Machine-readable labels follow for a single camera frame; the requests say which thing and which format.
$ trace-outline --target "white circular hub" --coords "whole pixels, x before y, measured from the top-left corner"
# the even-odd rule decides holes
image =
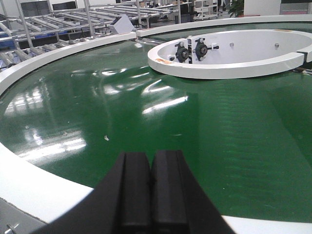
[[[148,63],[184,78],[229,79],[275,74],[312,61],[312,34],[240,30],[190,36],[154,47]]]

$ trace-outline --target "bolt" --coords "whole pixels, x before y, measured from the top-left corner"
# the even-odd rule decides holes
[[[182,57],[183,58],[187,58],[189,56],[189,53],[188,52],[182,52]]]

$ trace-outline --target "green conveyor belt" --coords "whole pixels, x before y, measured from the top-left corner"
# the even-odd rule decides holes
[[[0,141],[91,187],[121,151],[182,149],[223,215],[312,222],[312,77],[188,80],[149,68],[151,48],[120,42],[27,75],[0,99]]]

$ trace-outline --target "potted plant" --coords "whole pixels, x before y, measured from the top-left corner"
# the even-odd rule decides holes
[[[235,15],[235,17],[242,16],[244,14],[244,0],[232,0],[229,9],[230,17]]]

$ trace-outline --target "metal rack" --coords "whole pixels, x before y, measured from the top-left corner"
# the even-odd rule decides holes
[[[85,8],[57,10],[50,9],[49,15],[25,17],[20,5],[20,0],[15,0],[19,10],[20,18],[8,18],[0,21],[3,32],[7,35],[0,38],[0,42],[13,41],[14,46],[19,48],[19,42],[27,41],[29,47],[33,47],[32,40],[36,36],[54,34],[59,41],[59,34],[75,30],[90,32],[90,36],[106,36],[108,25],[112,23],[119,14],[126,14],[130,20],[138,20],[141,28],[142,19],[146,20],[149,28],[149,18],[163,16],[177,12],[178,10],[144,8],[140,7],[139,0],[116,4],[90,5],[89,0],[84,0]],[[18,23],[21,29],[10,29],[10,24]]]

